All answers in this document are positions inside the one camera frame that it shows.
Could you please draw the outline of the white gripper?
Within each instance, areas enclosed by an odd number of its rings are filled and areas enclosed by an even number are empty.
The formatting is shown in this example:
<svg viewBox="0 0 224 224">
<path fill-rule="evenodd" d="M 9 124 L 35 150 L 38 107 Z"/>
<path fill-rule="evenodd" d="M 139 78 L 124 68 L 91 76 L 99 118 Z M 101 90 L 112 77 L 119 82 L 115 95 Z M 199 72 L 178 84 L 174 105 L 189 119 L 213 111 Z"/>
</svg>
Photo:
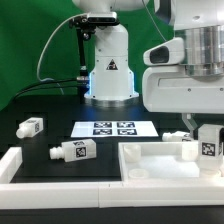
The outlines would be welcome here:
<svg viewBox="0 0 224 224">
<path fill-rule="evenodd" d="M 142 96 L 150 112 L 183 113 L 182 121 L 194 137 L 197 123 L 192 113 L 224 114 L 224 75 L 189 76 L 180 65 L 184 56 L 179 37 L 147 50 Z"/>
</svg>

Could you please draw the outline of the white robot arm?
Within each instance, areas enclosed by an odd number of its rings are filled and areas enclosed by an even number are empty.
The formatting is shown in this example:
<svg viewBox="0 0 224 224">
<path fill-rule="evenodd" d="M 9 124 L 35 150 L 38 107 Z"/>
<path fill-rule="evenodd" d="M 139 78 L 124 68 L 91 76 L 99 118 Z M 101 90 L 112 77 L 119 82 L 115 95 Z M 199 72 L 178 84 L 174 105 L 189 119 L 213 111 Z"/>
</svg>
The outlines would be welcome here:
<svg viewBox="0 0 224 224">
<path fill-rule="evenodd" d="M 141 97 L 150 112 L 224 114 L 224 0 L 72 0 L 95 31 L 95 64 L 89 103 L 121 104 Z M 147 45 L 151 30 L 133 31 L 118 22 L 119 11 L 152 3 L 173 38 Z"/>
</svg>

